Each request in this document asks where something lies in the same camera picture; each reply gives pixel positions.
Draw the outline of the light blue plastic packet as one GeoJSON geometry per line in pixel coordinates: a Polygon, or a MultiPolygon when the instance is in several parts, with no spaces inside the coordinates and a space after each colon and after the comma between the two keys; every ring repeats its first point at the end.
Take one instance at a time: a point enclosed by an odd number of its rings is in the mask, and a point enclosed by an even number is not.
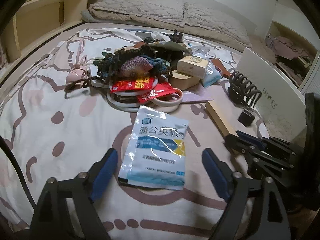
{"type": "Polygon", "coordinates": [[[209,61],[208,66],[206,68],[206,72],[204,78],[201,79],[201,83],[204,88],[208,88],[209,86],[213,85],[217,81],[222,79],[222,75],[220,72],[215,68],[212,61],[209,61]]]}

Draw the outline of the white shoe box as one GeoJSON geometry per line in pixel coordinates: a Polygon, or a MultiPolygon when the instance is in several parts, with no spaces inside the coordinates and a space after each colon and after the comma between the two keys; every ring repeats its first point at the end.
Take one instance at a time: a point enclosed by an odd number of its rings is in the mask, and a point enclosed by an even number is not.
{"type": "Polygon", "coordinates": [[[256,108],[269,135],[293,141],[306,127],[302,93],[276,66],[249,48],[236,69],[261,91],[256,108]]]}

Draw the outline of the red snack packet upper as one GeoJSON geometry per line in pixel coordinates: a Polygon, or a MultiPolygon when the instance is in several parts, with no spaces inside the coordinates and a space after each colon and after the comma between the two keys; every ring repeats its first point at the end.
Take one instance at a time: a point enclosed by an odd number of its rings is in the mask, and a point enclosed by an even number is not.
{"type": "Polygon", "coordinates": [[[157,81],[155,77],[143,77],[137,79],[122,79],[118,80],[111,85],[111,92],[129,92],[147,90],[153,87],[157,81]]]}

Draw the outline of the red snack packet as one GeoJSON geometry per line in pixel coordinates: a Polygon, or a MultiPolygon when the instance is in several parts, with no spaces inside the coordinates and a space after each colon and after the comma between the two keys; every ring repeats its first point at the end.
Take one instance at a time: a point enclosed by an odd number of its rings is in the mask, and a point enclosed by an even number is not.
{"type": "Polygon", "coordinates": [[[157,85],[152,88],[150,91],[138,95],[137,99],[140,103],[146,103],[156,98],[167,96],[175,93],[176,90],[168,82],[157,83],[157,85]]]}
{"type": "Polygon", "coordinates": [[[147,90],[153,87],[157,81],[155,77],[143,77],[137,79],[122,79],[118,80],[111,85],[111,92],[129,92],[147,90]]]}

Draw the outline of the closet with clothes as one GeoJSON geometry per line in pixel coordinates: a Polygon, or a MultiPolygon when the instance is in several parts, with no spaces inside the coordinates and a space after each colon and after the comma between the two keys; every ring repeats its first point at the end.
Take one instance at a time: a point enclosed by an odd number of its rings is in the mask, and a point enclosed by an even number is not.
{"type": "Polygon", "coordinates": [[[276,67],[297,88],[302,88],[311,75],[319,50],[306,38],[277,21],[271,23],[265,42],[276,58],[276,67]]]}

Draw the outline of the patterned white pink blanket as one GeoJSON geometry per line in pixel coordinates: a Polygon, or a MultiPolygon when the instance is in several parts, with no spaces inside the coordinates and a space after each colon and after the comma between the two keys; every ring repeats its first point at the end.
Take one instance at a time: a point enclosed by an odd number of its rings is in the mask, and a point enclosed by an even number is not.
{"type": "MultiPolygon", "coordinates": [[[[2,94],[1,137],[12,150],[34,199],[48,178],[72,179],[99,161],[109,148],[126,151],[136,114],[123,112],[92,87],[65,93],[79,42],[92,60],[102,53],[132,46],[155,32],[93,28],[85,25],[54,48],[38,51],[2,94]]],[[[225,208],[202,165],[211,148],[233,170],[246,170],[242,157],[232,158],[202,103],[171,111],[187,120],[185,185],[181,191],[140,189],[118,184],[113,175],[95,207],[112,239],[207,239],[225,208]]]]}

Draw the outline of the tan cardboard small box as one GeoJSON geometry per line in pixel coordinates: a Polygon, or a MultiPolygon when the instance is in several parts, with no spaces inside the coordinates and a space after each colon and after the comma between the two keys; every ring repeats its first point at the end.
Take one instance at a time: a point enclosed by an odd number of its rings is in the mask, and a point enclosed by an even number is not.
{"type": "Polygon", "coordinates": [[[207,59],[185,56],[178,61],[176,70],[179,73],[202,79],[206,74],[208,65],[209,61],[207,59]]]}

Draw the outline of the wooden oval block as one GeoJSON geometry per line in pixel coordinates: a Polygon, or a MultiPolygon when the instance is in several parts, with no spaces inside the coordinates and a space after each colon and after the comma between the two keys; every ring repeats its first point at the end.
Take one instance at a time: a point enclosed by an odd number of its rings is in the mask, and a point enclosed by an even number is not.
{"type": "Polygon", "coordinates": [[[197,85],[200,82],[200,78],[185,75],[174,70],[172,76],[169,77],[169,83],[172,87],[178,88],[181,91],[187,90],[190,87],[197,85]]]}

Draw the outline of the pink handheld fan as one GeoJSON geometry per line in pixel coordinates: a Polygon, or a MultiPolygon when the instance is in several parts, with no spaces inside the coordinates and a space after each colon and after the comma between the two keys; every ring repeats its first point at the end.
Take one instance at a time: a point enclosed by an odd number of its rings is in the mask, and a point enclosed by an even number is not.
{"type": "Polygon", "coordinates": [[[87,55],[84,54],[85,41],[79,41],[78,51],[75,57],[75,65],[66,77],[66,87],[82,86],[87,78],[87,55]]]}

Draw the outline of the beige quilted duvet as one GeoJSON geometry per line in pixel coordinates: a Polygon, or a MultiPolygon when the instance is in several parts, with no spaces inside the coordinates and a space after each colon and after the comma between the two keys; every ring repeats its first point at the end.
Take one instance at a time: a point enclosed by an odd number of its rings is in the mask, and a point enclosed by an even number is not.
{"type": "Polygon", "coordinates": [[[176,30],[240,52],[252,47],[239,20],[206,5],[183,0],[105,0],[89,5],[81,17],[87,23],[122,22],[176,30]]]}

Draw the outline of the purple notepad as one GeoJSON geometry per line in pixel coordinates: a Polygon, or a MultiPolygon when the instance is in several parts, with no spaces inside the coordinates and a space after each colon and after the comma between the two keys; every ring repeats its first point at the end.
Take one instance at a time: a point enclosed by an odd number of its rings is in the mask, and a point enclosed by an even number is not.
{"type": "Polygon", "coordinates": [[[212,94],[200,83],[183,91],[182,103],[202,103],[213,100],[212,94]]]}

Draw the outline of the long wooden stick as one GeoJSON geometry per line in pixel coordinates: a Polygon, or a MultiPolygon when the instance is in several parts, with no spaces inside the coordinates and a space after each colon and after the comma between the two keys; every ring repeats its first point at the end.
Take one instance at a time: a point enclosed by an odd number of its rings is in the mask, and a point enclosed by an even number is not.
{"type": "Polygon", "coordinates": [[[216,125],[223,137],[226,137],[230,134],[236,137],[238,136],[235,129],[229,123],[223,111],[219,108],[215,101],[207,101],[205,107],[208,115],[213,120],[214,124],[216,125]]]}

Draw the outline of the white blue medicine sachet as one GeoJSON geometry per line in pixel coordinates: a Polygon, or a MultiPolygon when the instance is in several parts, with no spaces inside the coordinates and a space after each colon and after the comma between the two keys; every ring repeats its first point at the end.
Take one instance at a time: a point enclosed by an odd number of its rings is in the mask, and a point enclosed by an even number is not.
{"type": "Polygon", "coordinates": [[[118,180],[123,184],[180,191],[185,185],[185,135],[189,122],[141,106],[118,180]]]}

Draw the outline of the red snack packet lower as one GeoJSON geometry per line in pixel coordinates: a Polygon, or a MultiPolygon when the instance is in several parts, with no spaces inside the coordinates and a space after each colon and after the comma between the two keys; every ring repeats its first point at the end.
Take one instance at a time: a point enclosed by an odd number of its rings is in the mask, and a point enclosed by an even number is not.
{"type": "Polygon", "coordinates": [[[152,88],[150,91],[138,95],[137,99],[140,103],[146,103],[156,98],[167,96],[175,93],[176,90],[168,82],[157,83],[157,85],[152,88]]]}

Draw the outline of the black hair claw clip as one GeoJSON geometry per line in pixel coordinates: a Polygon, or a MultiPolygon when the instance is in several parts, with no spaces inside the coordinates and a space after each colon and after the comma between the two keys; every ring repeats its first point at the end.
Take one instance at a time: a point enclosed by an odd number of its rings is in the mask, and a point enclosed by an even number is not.
{"type": "Polygon", "coordinates": [[[262,92],[246,76],[235,70],[229,79],[228,96],[236,105],[254,107],[262,92]]]}

